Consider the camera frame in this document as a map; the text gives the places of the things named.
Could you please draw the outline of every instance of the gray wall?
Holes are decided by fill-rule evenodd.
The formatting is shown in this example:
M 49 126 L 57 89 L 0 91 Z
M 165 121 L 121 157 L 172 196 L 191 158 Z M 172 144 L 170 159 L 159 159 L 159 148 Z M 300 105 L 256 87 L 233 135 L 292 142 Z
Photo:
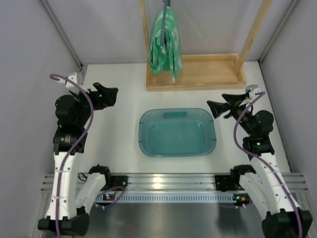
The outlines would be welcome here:
M 54 102 L 66 93 L 49 74 L 76 67 L 36 0 L 2 1 L 0 22 L 0 237 L 26 238 L 53 168 Z
M 288 156 L 304 173 L 317 207 L 317 1 L 302 0 L 270 49 L 262 70 Z
M 274 0 L 248 56 L 258 59 L 292 0 Z M 145 0 L 149 33 L 162 0 Z M 171 0 L 184 54 L 239 53 L 262 0 Z M 81 61 L 145 62 L 139 0 L 49 0 Z

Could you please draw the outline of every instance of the blue plastic tub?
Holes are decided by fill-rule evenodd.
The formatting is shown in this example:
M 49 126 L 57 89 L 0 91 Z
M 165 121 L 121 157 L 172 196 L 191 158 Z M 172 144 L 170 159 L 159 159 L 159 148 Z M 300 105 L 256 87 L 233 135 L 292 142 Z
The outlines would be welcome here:
M 209 154 L 216 146 L 213 119 L 199 108 L 150 110 L 140 119 L 139 145 L 152 157 Z

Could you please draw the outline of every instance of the green towel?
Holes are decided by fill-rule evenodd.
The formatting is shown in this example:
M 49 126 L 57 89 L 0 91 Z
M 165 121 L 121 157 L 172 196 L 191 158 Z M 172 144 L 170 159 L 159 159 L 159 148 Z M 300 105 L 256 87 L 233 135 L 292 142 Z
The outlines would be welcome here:
M 174 12 L 167 7 L 165 21 L 165 44 L 159 43 L 163 22 L 163 10 L 155 18 L 150 43 L 150 67 L 153 73 L 161 73 L 162 69 L 171 71 L 175 83 L 182 65 L 182 47 L 179 39 L 177 20 Z

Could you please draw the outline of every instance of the white table surface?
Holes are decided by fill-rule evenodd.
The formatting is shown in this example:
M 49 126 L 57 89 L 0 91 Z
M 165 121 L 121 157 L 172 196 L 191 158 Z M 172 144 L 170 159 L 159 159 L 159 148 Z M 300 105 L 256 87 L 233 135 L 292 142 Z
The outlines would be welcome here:
M 257 84 L 265 91 L 263 77 L 257 62 L 244 63 L 246 85 Z M 151 109 L 202 108 L 211 113 L 206 101 L 224 102 L 221 95 L 242 94 L 239 90 L 201 90 L 177 92 L 147 92 L 146 64 L 92 64 L 88 66 L 85 83 L 94 82 L 104 87 L 119 89 L 114 107 L 95 111 L 95 117 L 85 146 L 80 171 L 87 172 L 97 164 L 109 166 L 115 173 L 223 173 L 235 165 L 248 164 L 248 156 L 233 141 L 235 119 L 214 120 L 217 145 L 214 151 L 198 157 L 148 157 L 139 148 L 138 129 L 141 116 Z M 254 113 L 272 108 L 265 95 L 254 105 Z M 290 172 L 281 138 L 274 123 L 270 139 L 275 149 L 277 164 L 282 172 Z M 242 143 L 246 132 L 238 129 Z

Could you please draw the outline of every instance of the wooden frame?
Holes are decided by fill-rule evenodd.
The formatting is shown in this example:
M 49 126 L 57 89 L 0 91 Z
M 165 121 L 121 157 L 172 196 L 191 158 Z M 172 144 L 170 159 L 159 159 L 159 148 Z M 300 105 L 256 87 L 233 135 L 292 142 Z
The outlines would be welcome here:
M 150 45 L 145 0 L 140 0 L 144 41 L 147 53 L 147 90 L 203 90 L 203 89 L 236 89 L 245 86 L 242 65 L 261 28 L 273 0 L 262 0 L 257 16 L 250 29 L 243 49 L 238 54 L 183 55 L 183 67 L 176 83 L 172 83 L 170 72 L 152 73 L 149 66 Z

